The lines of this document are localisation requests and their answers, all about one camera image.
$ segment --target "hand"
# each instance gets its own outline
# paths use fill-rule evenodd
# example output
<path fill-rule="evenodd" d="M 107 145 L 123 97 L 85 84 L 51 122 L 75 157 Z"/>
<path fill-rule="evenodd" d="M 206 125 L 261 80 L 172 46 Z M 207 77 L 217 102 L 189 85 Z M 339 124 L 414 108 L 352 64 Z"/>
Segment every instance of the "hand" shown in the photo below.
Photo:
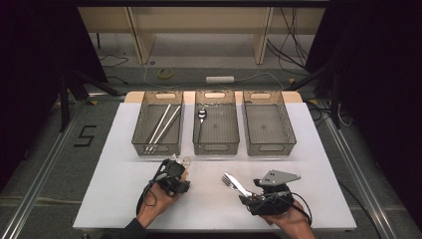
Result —
<path fill-rule="evenodd" d="M 186 175 L 187 171 L 183 173 L 181 181 L 185 180 Z M 169 196 L 157 183 L 152 184 L 145 195 L 136 219 L 143 228 L 147 228 L 159 214 L 163 213 L 171 204 L 177 201 L 180 196 L 180 194 Z"/>
<path fill-rule="evenodd" d="M 296 200 L 294 204 L 304 209 Z M 268 224 L 276 224 L 294 239 L 315 239 L 314 233 L 304 214 L 291 207 L 282 215 L 262 215 Z"/>

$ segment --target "black backdrop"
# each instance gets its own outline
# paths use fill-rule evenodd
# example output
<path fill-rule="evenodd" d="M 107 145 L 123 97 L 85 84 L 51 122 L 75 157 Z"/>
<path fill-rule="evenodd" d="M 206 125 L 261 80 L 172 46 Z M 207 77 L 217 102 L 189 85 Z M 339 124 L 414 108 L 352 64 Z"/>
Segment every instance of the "black backdrop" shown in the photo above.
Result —
<path fill-rule="evenodd" d="M 57 100 L 61 77 L 72 69 L 106 82 L 76 7 L 0 1 L 0 190 Z"/>
<path fill-rule="evenodd" d="M 372 1 L 345 47 L 356 49 L 336 68 L 340 100 L 347 106 L 390 184 L 422 230 L 422 3 Z M 322 66 L 351 19 L 328 8 L 307 66 Z M 329 92 L 331 83 L 319 80 Z"/>

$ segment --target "printed number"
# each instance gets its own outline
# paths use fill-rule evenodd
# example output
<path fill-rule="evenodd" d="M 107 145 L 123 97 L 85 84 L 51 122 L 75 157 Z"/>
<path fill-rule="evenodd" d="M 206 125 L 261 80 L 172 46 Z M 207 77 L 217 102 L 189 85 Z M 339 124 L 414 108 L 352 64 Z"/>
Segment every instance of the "printed number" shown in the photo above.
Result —
<path fill-rule="evenodd" d="M 81 130 L 81 133 L 79 135 L 79 138 L 89 138 L 90 141 L 88 143 L 85 143 L 85 144 L 75 144 L 74 147 L 85 147 L 85 146 L 90 146 L 91 145 L 91 142 L 93 141 L 94 136 L 93 135 L 84 135 L 85 128 L 87 128 L 87 127 L 97 127 L 97 126 L 96 125 L 84 125 L 82 127 L 82 130 Z"/>

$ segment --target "white tabletop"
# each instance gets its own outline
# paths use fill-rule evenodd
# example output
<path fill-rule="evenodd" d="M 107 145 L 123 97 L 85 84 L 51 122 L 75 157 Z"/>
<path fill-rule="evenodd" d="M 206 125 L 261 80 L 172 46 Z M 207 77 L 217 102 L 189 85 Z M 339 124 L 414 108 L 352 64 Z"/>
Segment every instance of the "white tabletop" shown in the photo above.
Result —
<path fill-rule="evenodd" d="M 247 154 L 240 104 L 237 104 L 241 139 L 238 154 L 198 156 L 194 154 L 192 143 L 194 105 L 186 104 L 180 157 L 191 157 L 187 177 L 191 186 L 148 229 L 180 232 L 280 230 L 259 216 L 252 216 L 240 202 L 239 192 L 221 181 L 227 171 L 248 190 L 261 193 L 261 188 L 252 180 L 262 178 L 270 169 L 302 177 L 288 183 L 288 187 L 307 201 L 314 229 L 356 228 L 306 104 L 286 104 L 286 107 L 298 141 L 289 156 Z M 135 217 L 142 188 L 165 159 L 165 156 L 139 156 L 131 144 L 139 109 L 140 104 L 120 104 L 75 228 L 122 228 Z"/>

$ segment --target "metal frame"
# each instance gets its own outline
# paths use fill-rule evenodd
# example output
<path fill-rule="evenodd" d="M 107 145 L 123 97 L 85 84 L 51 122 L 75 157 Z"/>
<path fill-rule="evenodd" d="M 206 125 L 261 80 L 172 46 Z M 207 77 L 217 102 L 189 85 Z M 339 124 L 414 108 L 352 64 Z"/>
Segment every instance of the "metal frame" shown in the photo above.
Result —
<path fill-rule="evenodd" d="M 328 107 L 326 103 L 321 103 L 321 106 L 323 108 Z M 350 147 L 348 146 L 346 139 L 341 133 L 341 130 L 337 129 L 336 125 L 331 119 L 326 119 L 325 122 L 328 126 L 329 131 L 331 132 L 332 138 L 334 139 L 335 143 L 338 146 L 338 149 L 341 152 L 344 162 L 347 165 L 348 170 L 350 171 L 351 177 L 353 178 L 353 181 L 356 184 L 360 195 L 363 198 L 367 210 L 374 219 L 375 225 L 378 228 L 380 235 L 382 236 L 382 238 L 385 239 L 396 239 L 397 236 L 391 226 L 387 215 L 385 214 L 380 202 L 373 193 L 368 180 L 360 169 L 360 166 L 357 163 L 356 158 L 354 157 Z"/>
<path fill-rule="evenodd" d="M 34 3 L 52 3 L 51 0 L 35 0 Z M 354 5 L 356 0 L 81 0 L 79 7 L 307 7 L 323 8 L 333 5 Z"/>
<path fill-rule="evenodd" d="M 47 179 L 49 178 L 51 171 L 54 168 L 56 161 L 58 160 L 62 152 L 62 149 L 69 137 L 69 134 L 72 131 L 76 120 L 78 119 L 78 115 L 82 111 L 84 106 L 85 102 L 78 102 L 76 104 L 75 109 L 71 114 L 71 120 L 68 126 L 63 132 L 60 132 L 58 138 L 55 141 L 55 144 L 50 150 L 49 155 L 47 156 L 44 164 L 42 165 L 40 171 L 34 179 L 27 194 L 22 199 L 21 204 L 10 219 L 6 230 L 2 234 L 2 239 L 18 238 L 22 228 L 25 225 L 26 220 L 29 217 L 29 214 L 32 211 L 32 208 L 35 205 L 35 202 L 37 201 L 38 196 L 40 195 L 45 183 L 47 182 Z"/>

